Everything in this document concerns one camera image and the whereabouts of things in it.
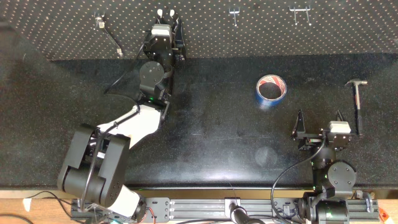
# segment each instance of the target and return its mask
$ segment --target roll of tape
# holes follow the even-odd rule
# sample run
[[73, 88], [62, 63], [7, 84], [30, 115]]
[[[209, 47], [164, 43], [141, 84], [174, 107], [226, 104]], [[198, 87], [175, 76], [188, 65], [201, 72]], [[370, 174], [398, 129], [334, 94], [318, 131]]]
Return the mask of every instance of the roll of tape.
[[[273, 83], [277, 85], [280, 89], [280, 96], [276, 99], [268, 99], [261, 95], [260, 86], [265, 83]], [[277, 75], [265, 75], [257, 82], [256, 85], [256, 99], [263, 106], [274, 106], [280, 103], [287, 92], [287, 87], [285, 81]]]

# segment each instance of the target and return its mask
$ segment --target orange object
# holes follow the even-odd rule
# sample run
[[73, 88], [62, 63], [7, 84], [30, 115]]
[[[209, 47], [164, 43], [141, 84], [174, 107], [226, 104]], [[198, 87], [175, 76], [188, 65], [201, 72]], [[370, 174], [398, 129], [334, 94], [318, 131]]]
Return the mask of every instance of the orange object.
[[379, 208], [379, 216], [383, 223], [394, 224], [394, 221], [392, 221], [392, 218], [390, 218], [390, 216], [387, 214], [387, 212], [384, 211], [384, 209], [382, 209], [382, 208]]

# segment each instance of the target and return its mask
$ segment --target black tabletop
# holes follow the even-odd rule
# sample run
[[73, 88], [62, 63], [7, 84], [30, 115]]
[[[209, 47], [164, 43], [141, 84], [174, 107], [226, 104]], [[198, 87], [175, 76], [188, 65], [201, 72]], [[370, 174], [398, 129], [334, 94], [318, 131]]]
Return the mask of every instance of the black tabletop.
[[[6, 54], [0, 64], [0, 187], [55, 189], [78, 125], [107, 123], [131, 110], [129, 100], [102, 95], [130, 61], [48, 62], [33, 50], [24, 59]], [[297, 111], [303, 110], [309, 133], [326, 128], [337, 110], [354, 129], [353, 91], [345, 83], [360, 78], [368, 81], [359, 88], [365, 137], [337, 157], [357, 169], [356, 187], [397, 188], [397, 62], [398, 55], [361, 54], [179, 63], [167, 118], [131, 149], [126, 185], [270, 188], [284, 169], [309, 156], [290, 139]], [[142, 63], [113, 91], [135, 96]], [[287, 94], [262, 110], [254, 94], [266, 74], [282, 77]], [[312, 188], [310, 164], [289, 172], [279, 186]]]

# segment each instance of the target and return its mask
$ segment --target hammer handle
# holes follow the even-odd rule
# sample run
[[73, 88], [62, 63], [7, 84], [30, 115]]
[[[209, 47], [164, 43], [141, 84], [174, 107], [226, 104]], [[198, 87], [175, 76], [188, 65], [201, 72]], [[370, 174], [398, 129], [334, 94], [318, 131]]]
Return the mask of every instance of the hammer handle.
[[362, 116], [361, 110], [356, 110], [356, 128], [359, 136], [363, 136], [363, 125], [362, 125]]

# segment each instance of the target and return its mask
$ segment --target hammer head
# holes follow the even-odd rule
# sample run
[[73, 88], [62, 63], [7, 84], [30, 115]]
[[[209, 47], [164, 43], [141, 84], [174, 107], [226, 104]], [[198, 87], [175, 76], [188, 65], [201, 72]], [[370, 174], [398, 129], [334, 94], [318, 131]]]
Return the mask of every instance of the hammer head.
[[349, 83], [354, 84], [354, 86], [356, 86], [356, 85], [367, 85], [367, 84], [368, 84], [368, 81], [366, 81], [366, 80], [360, 80], [360, 79], [358, 79], [358, 78], [354, 78], [354, 79], [348, 81], [348, 82], [346, 83], [346, 85], [349, 84]]

